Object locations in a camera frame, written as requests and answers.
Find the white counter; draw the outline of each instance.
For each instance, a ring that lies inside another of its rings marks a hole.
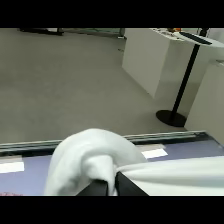
[[[185,128],[206,130],[224,144],[224,64],[208,66]]]
[[[122,66],[159,105],[163,105],[162,109],[171,109],[193,47],[193,44],[161,35],[152,28],[130,28]],[[196,59],[196,68],[201,58]],[[206,60],[208,58],[204,57],[203,63],[207,63]],[[204,69],[205,66],[200,66],[197,72],[192,70],[179,107],[179,112],[184,115],[190,111]]]

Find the round black base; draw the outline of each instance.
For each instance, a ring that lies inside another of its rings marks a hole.
[[[170,120],[170,115],[171,111],[169,110],[160,110],[156,112],[156,117],[163,123],[173,127],[184,127],[186,118],[183,115],[176,113],[173,120]]]

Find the black pole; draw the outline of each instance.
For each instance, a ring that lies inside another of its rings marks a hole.
[[[205,37],[208,29],[209,28],[202,28],[199,35]],[[188,79],[190,77],[191,70],[194,66],[194,62],[195,62],[195,59],[196,59],[199,48],[200,48],[200,45],[198,45],[198,44],[194,45],[193,51],[191,53],[190,60],[189,60],[188,65],[187,65],[187,69],[186,69],[185,74],[184,74],[184,78],[182,80],[179,92],[177,94],[175,104],[173,106],[173,110],[172,111],[160,110],[156,113],[156,117],[165,124],[168,124],[168,125],[171,125],[171,126],[174,126],[174,127],[184,127],[184,125],[185,125],[186,118],[183,115],[178,114],[177,110],[178,110],[178,107],[180,105],[182,96],[184,94],[184,90],[186,88]]]

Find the gray floor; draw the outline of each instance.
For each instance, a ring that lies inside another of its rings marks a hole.
[[[0,29],[0,143],[63,139],[87,128],[121,135],[182,131],[122,69],[125,40]]]

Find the white fabric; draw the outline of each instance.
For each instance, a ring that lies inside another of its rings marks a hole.
[[[117,167],[147,160],[134,144],[105,130],[89,129],[65,139],[56,148],[44,195],[77,195],[93,179],[108,182],[115,195]]]
[[[151,196],[224,195],[224,156],[136,164],[117,171]]]

